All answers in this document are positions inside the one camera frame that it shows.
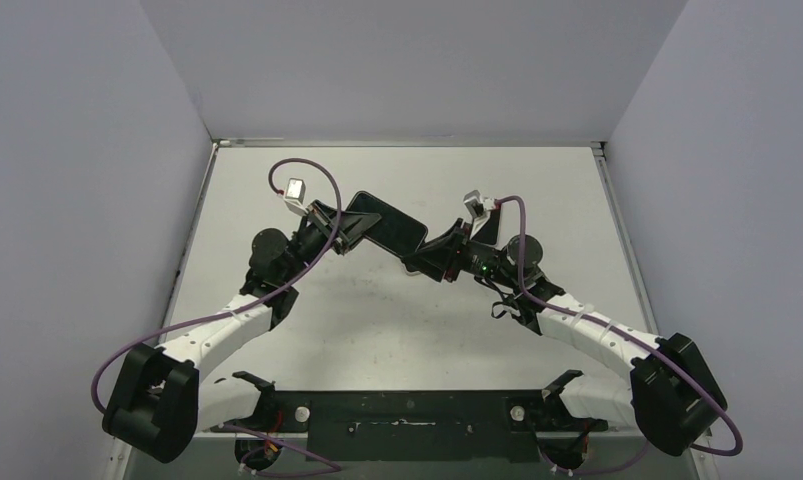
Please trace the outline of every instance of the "red wire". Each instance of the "red wire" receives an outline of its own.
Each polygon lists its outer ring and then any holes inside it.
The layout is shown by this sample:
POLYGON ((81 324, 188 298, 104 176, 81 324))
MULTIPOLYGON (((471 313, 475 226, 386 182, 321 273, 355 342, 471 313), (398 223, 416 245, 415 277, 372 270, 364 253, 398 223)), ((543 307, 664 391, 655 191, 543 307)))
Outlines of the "red wire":
MULTIPOLYGON (((271 427, 271 430, 268 431, 269 434, 275 433, 280 425, 283 423, 283 410, 277 411, 277 422, 275 422, 274 426, 271 427)), ((271 441, 266 440, 265 449, 268 452, 269 447, 271 447, 271 441)))

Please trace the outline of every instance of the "black cable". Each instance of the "black cable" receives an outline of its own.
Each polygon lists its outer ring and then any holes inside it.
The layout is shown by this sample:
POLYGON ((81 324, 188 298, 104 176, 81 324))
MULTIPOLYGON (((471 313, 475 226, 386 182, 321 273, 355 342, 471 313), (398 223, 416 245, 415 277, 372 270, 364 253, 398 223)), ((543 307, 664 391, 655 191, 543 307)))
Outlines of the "black cable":
MULTIPOLYGON (((482 287, 486 287, 486 288, 494 291, 501 298, 500 302, 495 302, 495 303, 492 304, 492 312, 491 312, 492 318, 498 319, 498 318, 501 318, 501 317, 503 317, 504 315, 506 315, 508 313, 507 309, 504 309, 504 310, 501 311, 501 313, 496 315, 495 307, 497 307, 497 306, 510 307, 510 308, 512 308, 514 310, 519 310, 519 304, 516 302, 516 297, 513 296, 513 295, 510 295, 507 292, 504 292, 503 290, 498 288, 498 285, 496 285, 492 280, 490 280, 488 278, 484 278, 484 277, 477 277, 477 276, 474 277, 474 279, 475 279, 475 282, 478 283, 478 285, 481 285, 482 287)), ((513 315, 512 313, 510 314, 510 316, 513 317, 514 320, 519 320, 519 319, 522 318, 520 315, 513 315)))

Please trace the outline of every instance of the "metal frame edge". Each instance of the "metal frame edge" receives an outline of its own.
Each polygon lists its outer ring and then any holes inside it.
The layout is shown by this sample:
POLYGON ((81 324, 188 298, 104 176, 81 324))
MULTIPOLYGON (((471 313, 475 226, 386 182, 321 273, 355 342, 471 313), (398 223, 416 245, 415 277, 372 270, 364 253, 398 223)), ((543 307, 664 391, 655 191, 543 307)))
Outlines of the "metal frame edge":
POLYGON ((651 308, 648 291, 645 288, 645 281, 642 278, 642 272, 640 271, 639 263, 634 253, 633 244, 631 244, 631 237, 628 235, 628 229, 625 227, 622 211, 619 209, 619 202, 616 201, 616 192, 613 189, 610 172, 607 170, 607 158, 604 155, 604 146, 600 142, 594 142, 591 144, 591 147, 593 156, 595 157, 595 165, 598 168, 598 175, 601 177, 601 184, 604 187, 604 194, 607 196, 607 204, 610 206, 610 213, 613 215, 613 223, 616 225, 616 233, 619 235, 619 243, 622 244, 622 250, 625 253, 625 258, 628 263, 628 270, 631 272, 631 281, 633 281, 634 289, 637 292, 637 299, 640 303, 642 315, 645 317, 648 331, 650 333, 659 333, 657 321, 654 318, 654 310, 651 308))
MULTIPOLYGON (((201 182, 201 189, 198 192, 198 199, 195 202, 195 212, 192 214, 192 223, 189 227, 189 234, 186 236, 186 243, 183 245, 180 263, 177 266, 178 272, 180 273, 174 279, 174 285, 172 286, 171 293, 169 294, 168 304, 160 324, 161 327, 168 325, 171 315, 174 313, 174 306, 177 304, 177 295, 180 293, 180 286, 183 284, 183 277, 186 273, 186 262, 189 261, 189 253, 192 250, 192 243, 195 240, 195 232, 198 229, 198 221, 201 218, 201 209, 204 206, 204 200, 207 198, 207 189, 210 186, 210 180, 213 176, 213 168, 215 167, 215 162, 218 158, 219 148, 220 142, 214 141, 212 150, 210 151, 210 158, 207 161, 207 168, 204 172, 204 179, 201 182)), ((165 340, 164 336, 161 336, 159 340, 165 340)))
POLYGON ((362 137, 351 140, 321 138, 222 138, 222 148, 273 148, 273 147, 586 147, 584 140, 555 141, 539 138, 468 137, 460 135, 434 135, 423 137, 362 137))

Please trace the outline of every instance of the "zip tie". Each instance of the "zip tie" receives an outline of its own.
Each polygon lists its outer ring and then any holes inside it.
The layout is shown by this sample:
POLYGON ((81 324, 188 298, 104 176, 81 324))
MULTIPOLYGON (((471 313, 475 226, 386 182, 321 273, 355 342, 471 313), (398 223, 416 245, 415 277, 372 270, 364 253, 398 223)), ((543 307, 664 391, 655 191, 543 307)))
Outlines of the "zip tie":
POLYGON ((569 336, 572 338, 572 345, 576 345, 575 327, 578 325, 578 322, 581 321, 581 317, 594 311, 595 306, 593 306, 593 304, 585 303, 584 306, 581 307, 580 311, 574 317, 572 317, 572 323, 569 325, 569 336))
POLYGON ((613 328, 616 325, 619 325, 619 324, 616 323, 613 320, 610 320, 609 322, 607 322, 607 326, 604 327, 604 330, 601 331, 601 335, 598 336, 598 341, 601 342, 602 340, 604 340, 604 337, 607 335, 607 333, 610 331, 610 329, 613 328))

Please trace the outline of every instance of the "black bracket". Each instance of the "black bracket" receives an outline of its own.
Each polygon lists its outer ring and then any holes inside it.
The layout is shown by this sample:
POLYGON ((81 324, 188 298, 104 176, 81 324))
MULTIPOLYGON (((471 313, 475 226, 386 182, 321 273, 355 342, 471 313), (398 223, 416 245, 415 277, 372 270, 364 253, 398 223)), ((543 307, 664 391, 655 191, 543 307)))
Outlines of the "black bracket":
POLYGON ((162 463, 174 460, 198 424, 198 378, 191 362, 144 344, 133 347, 104 412, 104 431, 162 463))
MULTIPOLYGON (((668 340, 658 339, 657 343, 660 353, 693 377, 723 410, 728 408, 725 396, 692 340, 676 333, 668 340)), ((637 425, 660 451, 680 456, 719 415, 654 355, 645 360, 635 359, 633 363, 632 403, 637 425)))

